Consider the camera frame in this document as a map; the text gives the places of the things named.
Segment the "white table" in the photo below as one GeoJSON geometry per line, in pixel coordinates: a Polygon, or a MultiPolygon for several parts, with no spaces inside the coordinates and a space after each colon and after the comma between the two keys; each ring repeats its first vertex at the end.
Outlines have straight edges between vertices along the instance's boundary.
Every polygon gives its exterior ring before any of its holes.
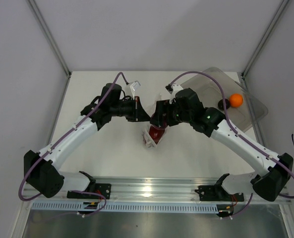
{"type": "MultiPolygon", "coordinates": [[[[53,140],[57,140],[80,115],[80,111],[103,86],[112,82],[116,71],[75,71],[72,73],[59,114],[53,140]]],[[[138,80],[137,91],[143,107],[154,103],[161,93],[170,97],[165,86],[182,72],[124,71],[129,82],[138,80]]],[[[238,81],[236,72],[227,72],[238,81]]],[[[179,83],[194,75],[186,75],[179,83]]],[[[125,86],[120,77],[118,82],[125,86]]],[[[253,169],[226,146],[197,133],[188,124],[170,128],[157,148],[148,149],[142,141],[143,123],[113,118],[98,133],[81,144],[67,159],[61,171],[85,171],[94,177],[135,178],[219,178],[224,173],[243,174],[253,169]]],[[[247,134],[255,139],[253,129],[247,134]]]]}

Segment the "robotic arm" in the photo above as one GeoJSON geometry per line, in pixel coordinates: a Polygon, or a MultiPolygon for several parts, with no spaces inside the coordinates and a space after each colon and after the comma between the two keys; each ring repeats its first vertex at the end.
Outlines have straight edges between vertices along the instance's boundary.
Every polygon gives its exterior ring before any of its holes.
{"type": "Polygon", "coordinates": [[[171,99],[158,101],[155,113],[150,118],[143,110],[139,97],[126,96],[120,100],[121,87],[117,84],[107,84],[101,96],[96,98],[99,103],[96,104],[94,99],[87,105],[61,139],[38,153],[30,150],[25,154],[24,173],[27,182],[47,198],[53,197],[59,191],[92,192],[91,176],[84,172],[59,172],[59,169],[74,149],[110,122],[112,117],[125,117],[130,122],[150,121],[152,125],[160,128],[182,122],[190,124],[197,132],[232,149],[255,170],[249,174],[221,176],[217,184],[223,192],[256,192],[262,198],[274,201],[290,179],[289,173],[277,163],[285,165],[291,171],[293,158],[286,153],[279,156],[251,140],[227,120],[225,114],[215,108],[205,108],[191,89],[183,89],[177,84],[170,85],[167,89],[171,92],[171,99]]]}

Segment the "wall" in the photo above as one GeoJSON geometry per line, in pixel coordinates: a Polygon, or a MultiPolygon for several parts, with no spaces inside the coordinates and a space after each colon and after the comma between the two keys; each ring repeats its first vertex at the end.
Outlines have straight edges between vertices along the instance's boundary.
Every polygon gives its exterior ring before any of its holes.
{"type": "Polygon", "coordinates": [[[24,0],[0,0],[0,238],[21,201],[23,155],[44,146],[66,77],[24,0]]]}
{"type": "MultiPolygon", "coordinates": [[[[248,74],[248,86],[269,109],[261,121],[268,147],[294,157],[294,1],[248,74]]],[[[294,181],[289,185],[294,193],[294,181]]]]}
{"type": "Polygon", "coordinates": [[[243,71],[281,0],[37,0],[71,70],[243,71]]]}

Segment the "metal corner post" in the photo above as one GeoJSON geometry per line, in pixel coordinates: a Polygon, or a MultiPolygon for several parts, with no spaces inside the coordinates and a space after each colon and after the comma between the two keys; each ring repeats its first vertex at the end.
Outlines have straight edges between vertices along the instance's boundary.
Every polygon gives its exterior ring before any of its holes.
{"type": "Polygon", "coordinates": [[[276,13],[274,14],[272,20],[270,21],[265,33],[263,34],[259,44],[257,45],[254,53],[252,54],[252,56],[250,57],[243,73],[242,73],[242,77],[243,79],[246,78],[249,70],[251,69],[251,67],[253,66],[253,64],[255,63],[255,61],[257,60],[259,54],[261,53],[261,51],[263,50],[263,48],[265,47],[266,43],[268,42],[269,38],[271,37],[272,33],[274,32],[274,29],[276,28],[276,26],[279,23],[279,20],[281,19],[281,17],[283,16],[285,10],[288,8],[289,3],[292,0],[282,0],[281,3],[279,4],[279,7],[276,11],[276,13]]]}
{"type": "Polygon", "coordinates": [[[69,77],[71,73],[70,73],[70,71],[69,71],[69,69],[67,67],[67,64],[66,64],[66,62],[65,62],[65,60],[64,60],[64,58],[63,58],[63,56],[61,54],[61,51],[58,48],[58,45],[56,44],[56,42],[55,42],[55,40],[54,40],[48,26],[47,26],[42,14],[41,14],[39,8],[38,8],[37,3],[35,2],[35,0],[26,0],[26,2],[28,3],[28,5],[29,5],[29,7],[30,7],[30,9],[32,11],[32,14],[36,18],[36,20],[37,20],[37,22],[38,22],[38,24],[39,24],[45,38],[47,39],[47,41],[48,41],[54,55],[57,57],[63,71],[65,72],[67,77],[69,77]]]}

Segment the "red object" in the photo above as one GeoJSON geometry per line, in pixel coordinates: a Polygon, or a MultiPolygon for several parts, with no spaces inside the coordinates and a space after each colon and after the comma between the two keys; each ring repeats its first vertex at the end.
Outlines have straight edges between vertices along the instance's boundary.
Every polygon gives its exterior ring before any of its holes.
{"type": "Polygon", "coordinates": [[[158,128],[155,127],[154,125],[151,125],[149,128],[149,135],[153,139],[153,141],[158,144],[161,137],[165,133],[166,129],[165,128],[158,128]]]}

